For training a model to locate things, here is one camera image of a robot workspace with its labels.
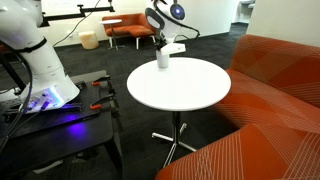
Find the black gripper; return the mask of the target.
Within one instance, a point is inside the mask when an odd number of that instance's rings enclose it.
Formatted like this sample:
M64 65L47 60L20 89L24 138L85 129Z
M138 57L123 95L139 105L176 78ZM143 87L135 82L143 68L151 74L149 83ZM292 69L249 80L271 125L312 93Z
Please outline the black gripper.
M167 42L165 39L165 35L162 32L158 32L156 35L157 41L154 43L157 50L160 50L162 47L164 47Z

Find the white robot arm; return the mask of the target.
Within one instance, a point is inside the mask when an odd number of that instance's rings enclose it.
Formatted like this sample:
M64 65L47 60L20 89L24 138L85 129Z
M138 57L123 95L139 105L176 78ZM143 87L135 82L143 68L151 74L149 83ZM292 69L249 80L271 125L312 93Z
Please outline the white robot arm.
M28 113L59 109L80 93L39 31L42 23L41 0L0 0L0 40L31 71L31 80L19 95L21 110Z

